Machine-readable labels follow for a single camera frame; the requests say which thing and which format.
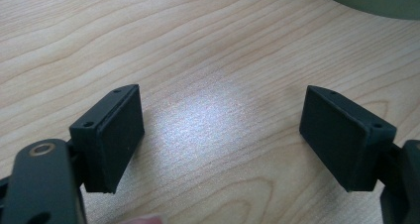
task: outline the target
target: black plastic arm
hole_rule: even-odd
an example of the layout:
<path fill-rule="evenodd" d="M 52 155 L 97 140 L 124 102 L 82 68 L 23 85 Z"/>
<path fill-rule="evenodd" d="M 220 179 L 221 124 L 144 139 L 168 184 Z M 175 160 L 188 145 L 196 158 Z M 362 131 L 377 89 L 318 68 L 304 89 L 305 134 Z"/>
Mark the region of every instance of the black plastic arm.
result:
<path fill-rule="evenodd" d="M 1 223 L 86 223 L 79 186 L 115 192 L 144 134 L 139 86 L 111 91 L 70 126 L 70 141 L 18 153 L 12 175 L 0 180 Z"/>
<path fill-rule="evenodd" d="M 346 191 L 372 191 L 378 179 L 385 184 L 384 223 L 420 223 L 420 141 L 400 149 L 395 127 L 316 86 L 307 88 L 300 133 Z"/>

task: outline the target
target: mounting hole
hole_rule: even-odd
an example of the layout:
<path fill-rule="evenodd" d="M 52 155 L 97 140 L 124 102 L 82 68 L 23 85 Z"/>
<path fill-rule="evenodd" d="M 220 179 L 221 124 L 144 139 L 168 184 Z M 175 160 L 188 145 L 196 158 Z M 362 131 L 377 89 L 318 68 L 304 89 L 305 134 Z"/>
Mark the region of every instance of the mounting hole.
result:
<path fill-rule="evenodd" d="M 91 127 L 94 124 L 94 122 L 85 122 L 83 123 L 83 127 Z"/>
<path fill-rule="evenodd" d="M 49 153 L 54 148 L 55 148 L 55 144 L 54 143 L 42 143 L 42 144 L 39 144 L 39 145 L 33 147 L 29 151 L 29 155 L 31 157 L 42 156 L 42 155 L 45 155 L 46 153 Z"/>
<path fill-rule="evenodd" d="M 52 216 L 49 212 L 42 212 L 38 215 L 33 216 L 29 221 L 28 224 L 45 224 L 50 221 Z"/>

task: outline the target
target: wooden table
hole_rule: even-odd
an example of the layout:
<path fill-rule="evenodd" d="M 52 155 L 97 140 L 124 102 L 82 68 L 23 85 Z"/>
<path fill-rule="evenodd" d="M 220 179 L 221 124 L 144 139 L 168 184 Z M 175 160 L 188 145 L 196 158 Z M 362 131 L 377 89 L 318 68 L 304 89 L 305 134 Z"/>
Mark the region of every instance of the wooden table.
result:
<path fill-rule="evenodd" d="M 146 136 L 90 223 L 381 223 L 298 132 L 308 84 L 420 139 L 420 23 L 332 0 L 0 0 L 0 177 L 31 143 L 139 83 Z"/>

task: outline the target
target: black bracket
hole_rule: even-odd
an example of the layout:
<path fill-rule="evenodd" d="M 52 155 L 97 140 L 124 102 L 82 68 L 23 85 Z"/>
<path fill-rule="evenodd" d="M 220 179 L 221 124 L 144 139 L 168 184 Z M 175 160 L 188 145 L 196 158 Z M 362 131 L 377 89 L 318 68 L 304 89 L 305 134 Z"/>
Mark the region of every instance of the black bracket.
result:
<path fill-rule="evenodd" d="M 70 141 L 18 153 L 12 175 L 0 180 L 1 223 L 86 223 L 79 186 L 115 193 L 144 134 L 139 86 L 111 91 L 70 126 Z"/>
<path fill-rule="evenodd" d="M 396 128 L 345 96 L 308 86 L 300 133 L 346 191 L 372 191 L 383 222 L 420 223 L 420 141 L 393 144 Z"/>

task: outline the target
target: light wood surface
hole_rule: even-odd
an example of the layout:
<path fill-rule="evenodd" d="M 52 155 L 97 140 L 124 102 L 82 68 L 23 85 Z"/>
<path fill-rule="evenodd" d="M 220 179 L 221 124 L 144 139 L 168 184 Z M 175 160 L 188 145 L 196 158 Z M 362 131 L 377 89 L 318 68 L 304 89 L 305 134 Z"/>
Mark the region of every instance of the light wood surface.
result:
<path fill-rule="evenodd" d="M 308 84 L 420 139 L 420 23 L 331 0 L 0 0 L 0 177 L 22 148 L 139 83 L 146 136 L 90 223 L 381 223 L 298 133 Z"/>

